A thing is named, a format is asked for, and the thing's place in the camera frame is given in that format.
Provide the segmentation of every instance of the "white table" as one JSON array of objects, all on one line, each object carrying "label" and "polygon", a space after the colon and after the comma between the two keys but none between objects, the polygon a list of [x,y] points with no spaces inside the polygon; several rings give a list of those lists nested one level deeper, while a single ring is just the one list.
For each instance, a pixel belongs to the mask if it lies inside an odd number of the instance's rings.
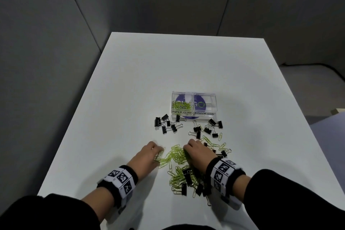
[{"label": "white table", "polygon": [[[170,114],[172,91],[217,95],[222,142],[249,176],[272,169],[345,209],[342,189],[265,41],[214,36],[112,33],[39,195],[82,198],[150,140],[167,150],[187,143],[191,122],[166,135],[153,126],[156,116]],[[140,229],[184,223],[222,229],[231,226],[226,221],[254,228],[243,209],[215,214],[205,198],[192,198],[191,188],[187,197],[174,195],[167,170],[138,184],[141,200],[108,227],[128,230],[128,220],[142,210]]]}]

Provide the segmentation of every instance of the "left hand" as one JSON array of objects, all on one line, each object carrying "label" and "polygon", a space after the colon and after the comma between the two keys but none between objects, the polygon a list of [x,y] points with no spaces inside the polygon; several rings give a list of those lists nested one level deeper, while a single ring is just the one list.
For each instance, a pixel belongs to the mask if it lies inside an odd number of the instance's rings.
[{"label": "left hand", "polygon": [[164,151],[164,149],[157,146],[155,142],[150,141],[128,162],[127,165],[136,172],[139,181],[159,166],[159,162],[154,161],[154,159],[160,151]]}]

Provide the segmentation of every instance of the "right hand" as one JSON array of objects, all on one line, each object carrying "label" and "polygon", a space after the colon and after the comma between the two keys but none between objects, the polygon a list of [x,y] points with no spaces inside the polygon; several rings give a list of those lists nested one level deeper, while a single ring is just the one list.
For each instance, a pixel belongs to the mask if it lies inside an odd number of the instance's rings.
[{"label": "right hand", "polygon": [[203,174],[206,173],[208,164],[217,157],[211,149],[204,146],[199,140],[190,139],[188,144],[183,146],[183,149],[190,155],[191,160],[188,161]]}]

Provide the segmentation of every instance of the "black sleeve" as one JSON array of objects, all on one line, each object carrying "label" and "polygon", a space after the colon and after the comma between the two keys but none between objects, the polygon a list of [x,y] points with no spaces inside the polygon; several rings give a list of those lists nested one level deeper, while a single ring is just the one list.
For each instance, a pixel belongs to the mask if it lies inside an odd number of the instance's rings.
[{"label": "black sleeve", "polygon": [[345,211],[267,169],[252,177],[243,203],[260,230],[338,229],[344,224]]},{"label": "black sleeve", "polygon": [[57,194],[14,202],[0,216],[0,229],[13,224],[23,229],[100,229],[97,215],[87,203]]}]

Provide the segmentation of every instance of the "gray floor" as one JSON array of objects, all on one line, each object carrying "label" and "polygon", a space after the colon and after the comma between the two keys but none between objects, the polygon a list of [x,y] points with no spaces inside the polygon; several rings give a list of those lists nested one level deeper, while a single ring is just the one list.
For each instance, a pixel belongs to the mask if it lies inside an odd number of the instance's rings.
[{"label": "gray floor", "polygon": [[345,108],[345,82],[321,65],[280,67],[282,74],[309,124]]}]

